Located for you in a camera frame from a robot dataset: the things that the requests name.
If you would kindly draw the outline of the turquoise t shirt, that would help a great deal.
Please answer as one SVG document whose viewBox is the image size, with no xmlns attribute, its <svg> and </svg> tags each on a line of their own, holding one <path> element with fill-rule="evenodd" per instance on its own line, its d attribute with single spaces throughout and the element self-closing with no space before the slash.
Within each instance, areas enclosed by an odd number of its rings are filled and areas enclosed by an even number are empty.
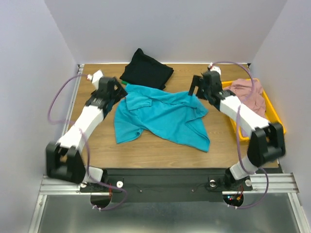
<svg viewBox="0 0 311 233">
<path fill-rule="evenodd" d="M 128 84 L 127 96 L 115 112 L 116 143 L 126 143 L 144 130 L 154 135 L 208 152 L 210 139 L 203 123 L 207 108 L 187 92 L 169 93 L 141 85 Z"/>
</svg>

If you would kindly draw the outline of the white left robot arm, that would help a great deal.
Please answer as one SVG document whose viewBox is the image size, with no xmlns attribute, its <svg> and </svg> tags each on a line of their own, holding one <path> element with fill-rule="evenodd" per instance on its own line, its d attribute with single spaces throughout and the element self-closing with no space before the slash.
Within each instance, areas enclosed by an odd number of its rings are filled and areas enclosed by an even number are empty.
<svg viewBox="0 0 311 233">
<path fill-rule="evenodd" d="M 97 191 L 104 191 L 108 187 L 104 170 L 84 163 L 81 154 L 96 127 L 127 93 L 115 77 L 99 73 L 87 78 L 95 90 L 71 128 L 46 146 L 46 172 L 53 179 L 75 184 L 91 183 Z"/>
</svg>

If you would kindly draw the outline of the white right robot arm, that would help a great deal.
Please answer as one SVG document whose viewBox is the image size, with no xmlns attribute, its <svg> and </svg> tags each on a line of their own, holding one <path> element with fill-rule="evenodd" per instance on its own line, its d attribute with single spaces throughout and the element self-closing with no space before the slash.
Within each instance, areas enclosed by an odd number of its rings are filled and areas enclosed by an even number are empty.
<svg viewBox="0 0 311 233">
<path fill-rule="evenodd" d="M 225 171 L 226 188 L 235 189 L 248 175 L 285 155 L 283 126 L 253 112 L 232 91 L 223 90 L 219 72 L 207 71 L 202 76 L 193 76 L 189 94 L 207 100 L 249 135 L 246 156 L 240 157 L 236 164 Z"/>
</svg>

